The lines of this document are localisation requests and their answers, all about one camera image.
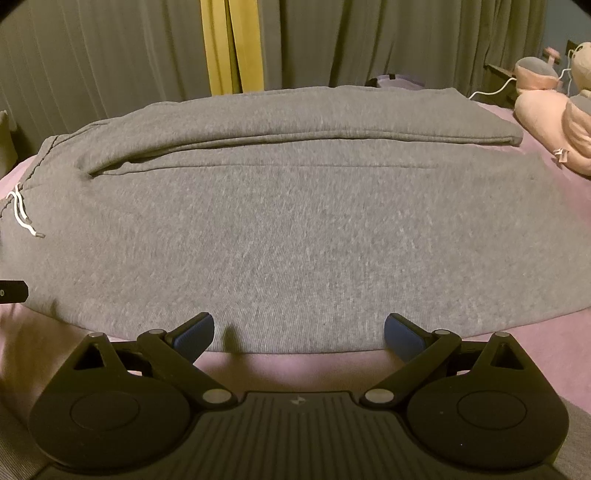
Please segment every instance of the bed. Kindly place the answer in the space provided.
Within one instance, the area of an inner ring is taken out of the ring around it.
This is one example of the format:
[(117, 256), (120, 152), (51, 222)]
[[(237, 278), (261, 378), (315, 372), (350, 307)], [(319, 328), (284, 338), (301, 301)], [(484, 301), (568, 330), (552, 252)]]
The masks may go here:
[[(485, 105), (480, 107), (493, 112), (498, 118), (512, 122), (523, 135), (519, 147), (480, 147), (538, 154), (537, 158), (551, 172), (566, 202), (582, 223), (589, 222), (591, 226), (589, 181), (556, 166), (552, 155), (517, 126), (510, 111)], [(29, 158), (0, 181), (2, 196), (31, 174), (36, 160), (36, 157)], [(26, 191), (23, 195), (26, 202), (30, 195)], [(11, 409), (24, 420), (47, 381), (88, 330), (60, 322), (23, 305), (2, 306), (0, 312), (0, 380), (3, 395)], [(562, 397), (591, 413), (591, 382), (586, 369), (591, 361), (591, 353), (585, 348), (586, 332), (591, 326), (591, 310), (581, 309), (543, 322), (539, 320), (523, 318), (517, 322), (520, 326), (508, 328), (507, 331), (520, 341)], [(485, 339), (488, 335), (484, 333), (478, 337), (466, 337)], [(111, 336), (113, 340), (132, 337), (131, 334)], [(227, 346), (232, 341), (236, 342), (236, 339), (226, 332), (224, 341)], [(327, 353), (293, 353), (288, 349), (281, 353), (243, 353), (239, 350), (230, 347), (226, 352), (206, 352), (196, 365), (238, 393), (246, 390), (351, 390), (356, 394), (402, 365), (400, 359), (383, 349)], [(35, 352), (34, 356), (30, 355), (31, 351)]]

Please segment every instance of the ribbed black surface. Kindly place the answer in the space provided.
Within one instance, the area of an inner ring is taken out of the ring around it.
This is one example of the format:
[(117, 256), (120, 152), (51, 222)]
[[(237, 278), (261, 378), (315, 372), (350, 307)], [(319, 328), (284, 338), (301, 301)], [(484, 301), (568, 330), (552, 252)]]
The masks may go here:
[[(38, 478), (84, 477), (50, 468)], [(93, 478), (564, 480), (549, 467), (497, 476), (441, 464), (408, 440), (394, 415), (365, 410), (348, 393), (249, 394), (234, 410), (204, 415), (185, 443), (156, 464)]]

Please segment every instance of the triangular cutout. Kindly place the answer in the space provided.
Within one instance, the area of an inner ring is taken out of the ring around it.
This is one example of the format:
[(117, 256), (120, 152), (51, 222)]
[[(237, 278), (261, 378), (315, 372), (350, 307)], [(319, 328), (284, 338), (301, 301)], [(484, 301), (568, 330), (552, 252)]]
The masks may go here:
[(89, 345), (84, 355), (78, 360), (74, 370), (88, 370), (89, 368), (101, 368), (104, 366), (105, 364), (99, 349), (95, 345)]
[(493, 367), (511, 368), (513, 370), (524, 369), (523, 365), (521, 365), (521, 362), (517, 358), (515, 352), (506, 343), (502, 343), (501, 345), (499, 345), (499, 348), (496, 350), (496, 354), (491, 362), (491, 365)]

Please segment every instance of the black device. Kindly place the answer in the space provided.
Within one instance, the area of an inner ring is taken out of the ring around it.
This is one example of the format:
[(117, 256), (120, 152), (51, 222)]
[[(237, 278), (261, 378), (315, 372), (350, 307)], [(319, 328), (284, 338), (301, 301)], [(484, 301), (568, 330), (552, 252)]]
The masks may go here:
[(201, 313), (135, 342), (87, 335), (31, 411), (52, 460), (37, 480), (566, 479), (567, 410), (508, 333), (462, 341), (393, 313), (385, 341), (406, 365), (361, 398), (241, 400), (193, 365), (213, 334)]

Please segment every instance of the metal screw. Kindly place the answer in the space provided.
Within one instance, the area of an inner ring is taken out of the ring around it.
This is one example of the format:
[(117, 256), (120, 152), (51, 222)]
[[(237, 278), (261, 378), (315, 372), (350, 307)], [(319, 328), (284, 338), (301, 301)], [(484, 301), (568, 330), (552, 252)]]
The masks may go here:
[(228, 390), (224, 390), (223, 388), (212, 388), (211, 390), (207, 390), (203, 394), (203, 399), (207, 403), (211, 403), (214, 405), (226, 403), (231, 398), (232, 394)]
[(394, 399), (394, 394), (385, 388), (374, 388), (365, 392), (365, 398), (371, 403), (389, 403)]

